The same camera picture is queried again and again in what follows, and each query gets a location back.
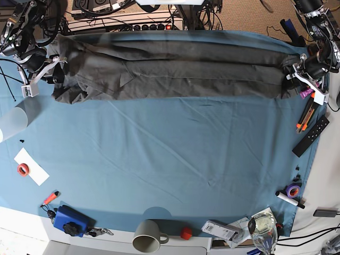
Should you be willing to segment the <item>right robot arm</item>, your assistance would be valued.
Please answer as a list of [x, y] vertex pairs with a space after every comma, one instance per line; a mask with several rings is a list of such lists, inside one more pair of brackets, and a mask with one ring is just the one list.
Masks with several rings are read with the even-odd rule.
[[[47, 40], [38, 42], [33, 35], [34, 30], [36, 26], [45, 25], [46, 13], [51, 7], [56, 13], [54, 30]], [[18, 3], [8, 18], [1, 33], [1, 55], [13, 57], [11, 62], [17, 65], [25, 86], [39, 80], [50, 84], [64, 81], [60, 56], [48, 55], [46, 48], [56, 39], [61, 14], [59, 1], [27, 1]]]

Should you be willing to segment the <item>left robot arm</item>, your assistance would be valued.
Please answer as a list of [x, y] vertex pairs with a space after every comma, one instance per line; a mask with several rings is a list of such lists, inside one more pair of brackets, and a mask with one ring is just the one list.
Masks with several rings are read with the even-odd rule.
[[328, 73], [339, 72], [339, 25], [323, 1], [294, 1], [295, 11], [304, 18], [305, 30], [314, 40], [317, 50], [309, 56], [300, 55], [292, 64], [287, 79], [298, 79], [314, 91], [314, 102], [328, 101], [329, 92], [319, 81]]

